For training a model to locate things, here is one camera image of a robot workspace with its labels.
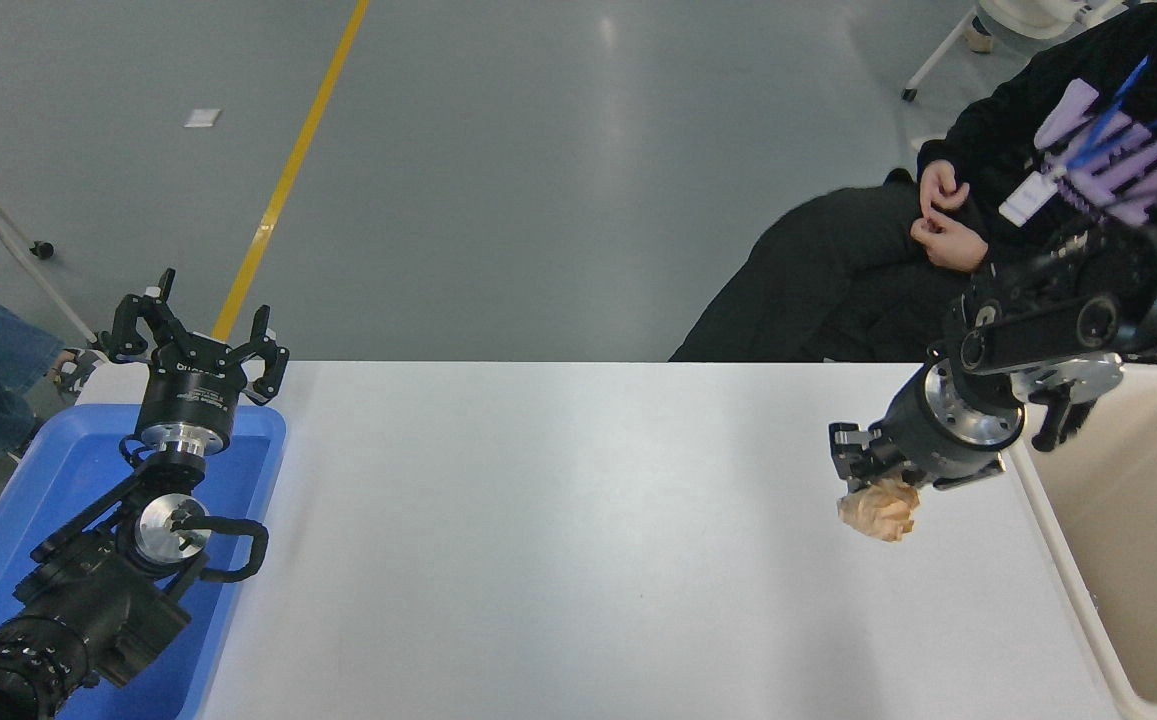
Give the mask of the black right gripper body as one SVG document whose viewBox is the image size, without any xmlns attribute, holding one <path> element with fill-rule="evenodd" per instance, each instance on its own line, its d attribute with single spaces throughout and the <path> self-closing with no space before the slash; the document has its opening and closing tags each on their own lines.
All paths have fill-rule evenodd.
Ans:
<svg viewBox="0 0 1157 720">
<path fill-rule="evenodd" d="M 880 425 L 901 460 L 1000 460 L 998 416 L 972 407 L 946 372 L 908 379 Z"/>
</svg>

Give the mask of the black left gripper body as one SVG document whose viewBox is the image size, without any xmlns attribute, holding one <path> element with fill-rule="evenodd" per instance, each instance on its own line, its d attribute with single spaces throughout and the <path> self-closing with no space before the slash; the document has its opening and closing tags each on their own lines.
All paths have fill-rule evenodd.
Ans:
<svg viewBox="0 0 1157 720">
<path fill-rule="evenodd" d="M 159 439 L 170 427 L 196 427 L 212 439 L 231 438 L 246 375 L 238 363 L 226 363 L 230 351 L 212 338 L 167 341 L 153 350 L 138 436 Z"/>
</svg>

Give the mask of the seated person's left hand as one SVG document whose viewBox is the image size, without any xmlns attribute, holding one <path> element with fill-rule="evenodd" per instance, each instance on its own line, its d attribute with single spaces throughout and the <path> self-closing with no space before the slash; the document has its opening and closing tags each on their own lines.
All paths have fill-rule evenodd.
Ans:
<svg viewBox="0 0 1157 720">
<path fill-rule="evenodd" d="M 979 233 L 934 210 L 911 225 L 911 237 L 924 247 L 927 260 L 934 266 L 959 273 L 980 269 L 989 249 Z"/>
</svg>

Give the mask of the seated person's right hand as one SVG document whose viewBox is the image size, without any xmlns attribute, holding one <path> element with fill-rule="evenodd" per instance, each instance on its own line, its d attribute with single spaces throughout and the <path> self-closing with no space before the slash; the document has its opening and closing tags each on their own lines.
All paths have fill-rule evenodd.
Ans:
<svg viewBox="0 0 1157 720">
<path fill-rule="evenodd" d="M 968 182 L 961 182 L 950 161 L 930 161 L 918 178 L 918 203 L 922 218 L 933 219 L 935 211 L 956 213 L 968 200 Z"/>
</svg>

